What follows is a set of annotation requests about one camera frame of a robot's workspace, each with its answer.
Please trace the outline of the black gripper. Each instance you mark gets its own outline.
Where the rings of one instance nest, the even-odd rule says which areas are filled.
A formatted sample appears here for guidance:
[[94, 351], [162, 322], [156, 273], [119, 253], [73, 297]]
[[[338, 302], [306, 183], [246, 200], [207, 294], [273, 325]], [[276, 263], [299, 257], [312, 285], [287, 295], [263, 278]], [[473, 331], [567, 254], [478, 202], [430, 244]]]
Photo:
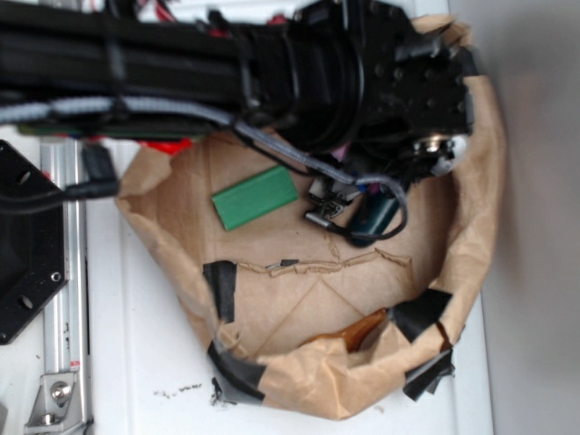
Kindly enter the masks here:
[[466, 52], [419, 31], [397, 5], [316, 1], [294, 18], [300, 111], [294, 144], [311, 154], [347, 146], [401, 181], [434, 174], [470, 135]]

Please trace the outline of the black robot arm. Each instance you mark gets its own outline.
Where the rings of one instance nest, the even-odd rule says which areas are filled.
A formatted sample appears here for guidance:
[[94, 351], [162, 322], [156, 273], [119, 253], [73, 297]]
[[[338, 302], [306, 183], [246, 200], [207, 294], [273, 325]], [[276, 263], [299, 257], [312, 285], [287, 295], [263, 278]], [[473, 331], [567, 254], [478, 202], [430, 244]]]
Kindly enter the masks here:
[[142, 23], [1, 4], [1, 120], [35, 133], [177, 138], [271, 127], [311, 154], [401, 165], [472, 131], [465, 51], [379, 1], [317, 1], [281, 24]]

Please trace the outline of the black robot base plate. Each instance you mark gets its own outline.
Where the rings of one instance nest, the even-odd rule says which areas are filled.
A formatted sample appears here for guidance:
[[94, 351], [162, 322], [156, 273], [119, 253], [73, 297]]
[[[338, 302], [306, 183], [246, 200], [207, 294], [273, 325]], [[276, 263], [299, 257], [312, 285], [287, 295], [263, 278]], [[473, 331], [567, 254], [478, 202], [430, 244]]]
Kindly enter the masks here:
[[[11, 144], [1, 142], [1, 194], [26, 198], [57, 191]], [[10, 344], [66, 283], [61, 207], [1, 216], [1, 344]]]

